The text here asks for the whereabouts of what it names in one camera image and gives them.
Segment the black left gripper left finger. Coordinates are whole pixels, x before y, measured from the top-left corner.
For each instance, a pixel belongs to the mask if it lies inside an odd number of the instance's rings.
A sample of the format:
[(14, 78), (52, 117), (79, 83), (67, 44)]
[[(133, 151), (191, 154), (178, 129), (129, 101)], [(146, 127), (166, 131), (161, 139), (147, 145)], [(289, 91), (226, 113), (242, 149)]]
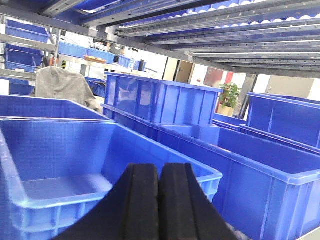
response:
[(109, 193), (55, 239), (159, 239), (157, 168), (153, 164), (129, 164)]

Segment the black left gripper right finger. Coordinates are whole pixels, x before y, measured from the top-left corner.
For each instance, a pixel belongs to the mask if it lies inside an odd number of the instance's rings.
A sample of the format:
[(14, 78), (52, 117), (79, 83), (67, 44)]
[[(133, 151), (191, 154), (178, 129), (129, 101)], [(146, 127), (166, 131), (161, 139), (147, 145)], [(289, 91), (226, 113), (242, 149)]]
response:
[(159, 182), (161, 240), (236, 240), (188, 163), (167, 163)]

